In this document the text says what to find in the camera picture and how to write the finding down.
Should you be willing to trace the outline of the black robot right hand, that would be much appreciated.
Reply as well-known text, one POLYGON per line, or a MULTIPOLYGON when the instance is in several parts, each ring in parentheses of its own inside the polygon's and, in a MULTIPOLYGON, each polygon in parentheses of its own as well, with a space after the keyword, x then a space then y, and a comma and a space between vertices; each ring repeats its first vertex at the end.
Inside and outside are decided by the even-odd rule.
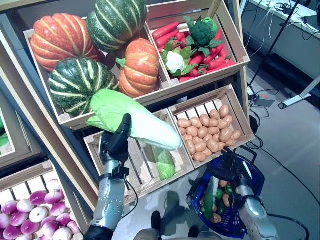
POLYGON ((212 161, 209 172, 219 180, 234 182, 247 177, 247 169, 242 160, 237 158, 235 150, 224 147, 222 155, 212 161))

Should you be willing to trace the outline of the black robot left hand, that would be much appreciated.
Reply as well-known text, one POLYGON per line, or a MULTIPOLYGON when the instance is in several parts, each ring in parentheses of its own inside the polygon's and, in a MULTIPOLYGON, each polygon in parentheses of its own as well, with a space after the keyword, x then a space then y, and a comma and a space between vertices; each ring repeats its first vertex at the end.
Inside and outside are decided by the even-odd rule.
POLYGON ((108 161, 115 160, 122 165, 129 158, 128 138, 131 132, 132 117, 126 113, 115 133, 104 131, 101 138, 99 156, 105 165, 108 161))

